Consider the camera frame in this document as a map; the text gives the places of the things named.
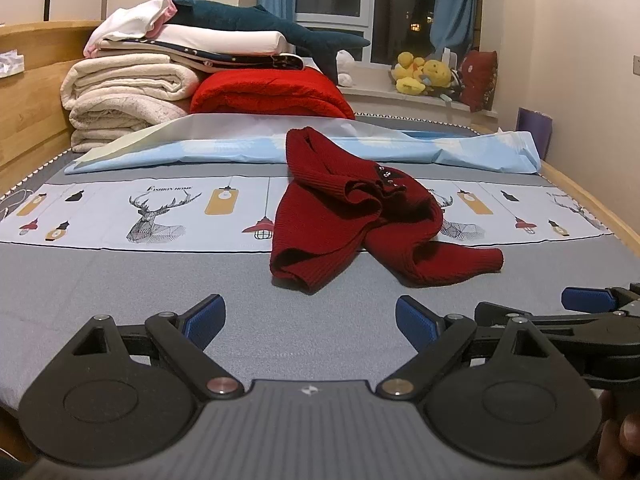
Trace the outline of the person's right hand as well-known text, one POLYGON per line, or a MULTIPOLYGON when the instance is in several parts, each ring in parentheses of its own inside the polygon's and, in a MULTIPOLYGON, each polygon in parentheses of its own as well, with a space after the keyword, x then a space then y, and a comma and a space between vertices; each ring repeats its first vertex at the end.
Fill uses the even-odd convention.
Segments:
POLYGON ((599 396, 603 425, 597 450, 597 465, 602 479, 639 478, 639 412, 616 417, 620 401, 609 391, 599 396))

